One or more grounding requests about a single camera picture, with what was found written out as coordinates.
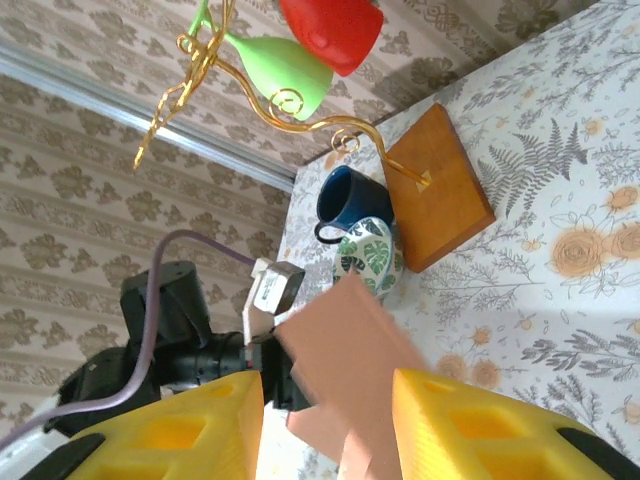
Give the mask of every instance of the gold metal stand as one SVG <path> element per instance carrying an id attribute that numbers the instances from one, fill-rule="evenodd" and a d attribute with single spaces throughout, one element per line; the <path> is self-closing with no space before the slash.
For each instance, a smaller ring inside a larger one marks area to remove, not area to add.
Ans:
<path id="1" fill-rule="evenodd" d="M 218 50 L 224 39 L 229 22 L 231 21 L 231 14 L 233 12 L 234 5 L 235 0 L 222 0 L 222 21 L 218 26 L 212 21 L 211 12 L 209 11 L 208 6 L 203 4 L 201 8 L 204 10 L 199 12 L 198 18 L 206 18 L 210 21 L 214 30 L 212 32 L 212 37 L 208 42 L 202 43 L 198 40 L 198 35 L 202 27 L 201 21 L 200 23 L 192 25 L 189 34 L 183 34 L 177 38 L 178 49 L 191 56 L 191 65 L 186 72 L 184 81 L 179 85 L 168 89 L 160 99 L 156 113 L 151 121 L 149 131 L 138 148 L 138 153 L 134 160 L 134 168 L 137 168 L 140 164 L 142 156 L 155 133 L 160 128 L 167 125 L 167 123 L 184 108 L 184 105 L 187 103 L 191 95 L 204 80 L 209 68 L 216 67 L 238 81 L 253 110 L 269 125 L 289 133 L 308 133 L 328 127 L 341 127 L 331 138 L 331 148 L 344 153 L 352 153 L 360 148 L 360 139 L 356 134 L 358 132 L 362 132 L 373 141 L 378 150 L 378 154 L 384 163 L 424 187 L 428 187 L 431 184 L 431 178 L 428 173 L 419 175 L 390 158 L 386 152 L 384 140 L 378 130 L 376 130 L 373 125 L 360 118 L 347 115 L 336 115 L 324 118 L 314 123 L 287 122 L 278 117 L 275 110 L 277 109 L 284 115 L 296 115 L 302 109 L 304 101 L 298 91 L 290 88 L 284 88 L 276 92 L 269 99 L 268 110 L 265 110 L 260 105 L 258 97 L 244 75 L 237 68 L 218 57 Z M 286 100 L 278 101 L 278 98 L 282 98 L 282 95 L 285 93 L 293 94 L 298 98 L 299 103 L 296 111 L 287 110 L 287 104 L 291 103 L 290 96 Z M 163 113 L 165 105 L 174 97 L 177 98 L 175 98 L 173 103 L 169 106 L 168 112 L 165 115 Z"/>

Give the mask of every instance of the patterned wallpaper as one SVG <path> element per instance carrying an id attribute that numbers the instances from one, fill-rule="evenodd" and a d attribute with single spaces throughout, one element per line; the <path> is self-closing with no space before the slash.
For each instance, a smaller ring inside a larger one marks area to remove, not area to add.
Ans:
<path id="1" fill-rule="evenodd" d="M 187 58 L 175 38 L 199 0 L 3 0 L 0 38 L 155 106 L 181 81 Z M 372 53 L 334 78 L 319 115 L 377 121 L 429 96 L 595 0 L 376 1 L 386 22 Z M 277 0 L 238 0 L 232 31 L 291 37 Z M 239 65 L 230 46 L 223 57 Z M 240 87 L 212 71 L 183 118 L 292 169 L 326 151 L 331 132 L 275 132 Z"/>
<path id="2" fill-rule="evenodd" d="M 139 139 L 0 77 L 0 435 L 87 357 L 126 342 L 120 283 L 168 231 L 275 257 L 288 196 L 160 141 L 134 175 Z M 198 265 L 214 331 L 241 328 L 248 267 L 191 241 L 166 258 Z"/>

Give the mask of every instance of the purple cable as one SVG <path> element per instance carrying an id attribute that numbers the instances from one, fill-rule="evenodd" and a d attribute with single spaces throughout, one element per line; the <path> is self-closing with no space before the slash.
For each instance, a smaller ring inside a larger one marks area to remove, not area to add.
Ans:
<path id="1" fill-rule="evenodd" d="M 127 384 L 122 388 L 122 390 L 110 397 L 101 398 L 99 400 L 70 403 L 33 417 L 31 420 L 14 429 L 9 433 L 9 435 L 0 440 L 0 452 L 27 432 L 39 427 L 40 425 L 44 425 L 53 418 L 71 415 L 72 413 L 91 412 L 94 410 L 104 410 L 106 408 L 115 407 L 116 405 L 120 405 L 122 402 L 128 400 L 138 390 L 138 388 L 140 388 L 140 385 L 149 371 L 149 366 L 151 365 L 151 359 L 153 357 L 153 350 L 156 346 L 158 310 L 160 308 L 158 298 L 160 285 L 158 285 L 158 283 L 160 282 L 159 270 L 160 264 L 162 263 L 162 255 L 164 254 L 164 250 L 167 248 L 167 245 L 179 237 L 188 237 L 206 243 L 225 255 L 230 256 L 234 260 L 246 265 L 253 266 L 255 263 L 255 260 L 251 260 L 250 258 L 231 250 L 229 247 L 216 242 L 212 238 L 202 235 L 201 233 L 194 232 L 193 230 L 174 230 L 167 234 L 162 238 L 162 240 L 160 240 L 158 246 L 153 252 L 153 259 L 151 260 L 151 268 L 149 269 L 149 279 L 147 283 L 147 311 L 145 312 L 144 317 L 142 345 L 140 347 L 140 355 L 138 356 L 136 366 Z"/>

